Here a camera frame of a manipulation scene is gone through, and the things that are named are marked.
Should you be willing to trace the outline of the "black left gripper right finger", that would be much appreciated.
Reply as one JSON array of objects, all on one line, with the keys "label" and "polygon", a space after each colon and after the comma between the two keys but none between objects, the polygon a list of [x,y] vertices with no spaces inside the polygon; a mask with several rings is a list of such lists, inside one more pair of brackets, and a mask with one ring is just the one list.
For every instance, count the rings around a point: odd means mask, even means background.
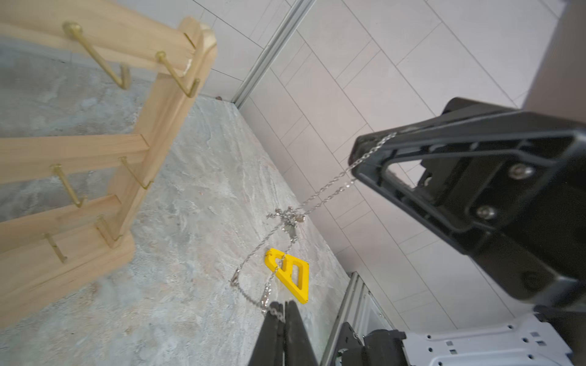
[{"label": "black left gripper right finger", "polygon": [[318,366],[296,302],[285,304],[285,365]]}]

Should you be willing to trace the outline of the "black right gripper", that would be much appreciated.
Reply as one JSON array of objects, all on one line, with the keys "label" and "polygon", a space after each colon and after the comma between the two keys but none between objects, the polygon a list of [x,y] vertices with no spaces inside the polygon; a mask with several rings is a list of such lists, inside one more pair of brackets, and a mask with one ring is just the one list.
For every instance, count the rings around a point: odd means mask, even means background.
[{"label": "black right gripper", "polygon": [[511,297],[585,309],[585,125],[453,99],[358,137],[354,178],[473,259]]}]

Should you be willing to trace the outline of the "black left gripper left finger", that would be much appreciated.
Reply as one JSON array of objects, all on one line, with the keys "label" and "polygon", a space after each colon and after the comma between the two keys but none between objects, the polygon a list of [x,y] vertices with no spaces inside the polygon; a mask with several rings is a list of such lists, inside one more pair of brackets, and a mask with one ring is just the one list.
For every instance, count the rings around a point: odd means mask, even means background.
[{"label": "black left gripper left finger", "polygon": [[272,302],[266,312],[249,366],[282,366],[285,353],[284,307]]}]

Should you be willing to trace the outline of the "wooden jewelry display stand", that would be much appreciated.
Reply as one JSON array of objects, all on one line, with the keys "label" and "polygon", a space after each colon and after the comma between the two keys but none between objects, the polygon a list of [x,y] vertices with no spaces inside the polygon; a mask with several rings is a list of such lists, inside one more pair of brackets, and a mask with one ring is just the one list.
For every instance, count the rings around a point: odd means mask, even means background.
[{"label": "wooden jewelry display stand", "polygon": [[4,1],[1,33],[86,53],[123,89],[157,73],[131,134],[4,138],[4,183],[57,177],[69,206],[1,225],[6,327],[131,261],[131,224],[218,54],[195,18],[177,28],[108,1]]}]

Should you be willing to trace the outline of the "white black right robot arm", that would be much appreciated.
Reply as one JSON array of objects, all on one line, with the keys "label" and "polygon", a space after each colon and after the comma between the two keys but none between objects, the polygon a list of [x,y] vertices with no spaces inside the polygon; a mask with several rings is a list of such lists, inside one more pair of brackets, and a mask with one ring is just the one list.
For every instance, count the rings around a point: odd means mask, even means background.
[{"label": "white black right robot arm", "polygon": [[534,310],[444,333],[344,324],[335,365],[571,365],[561,322],[585,314],[585,126],[454,98],[439,117],[358,137],[354,178]]}]

